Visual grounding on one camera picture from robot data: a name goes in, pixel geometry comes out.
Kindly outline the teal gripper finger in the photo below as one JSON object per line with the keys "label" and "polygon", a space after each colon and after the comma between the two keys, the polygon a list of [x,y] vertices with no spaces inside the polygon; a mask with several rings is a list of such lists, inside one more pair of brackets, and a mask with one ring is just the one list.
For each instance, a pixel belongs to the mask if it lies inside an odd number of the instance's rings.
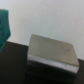
{"label": "teal gripper finger", "polygon": [[0,52],[10,36],[9,11],[2,9],[0,10]]}

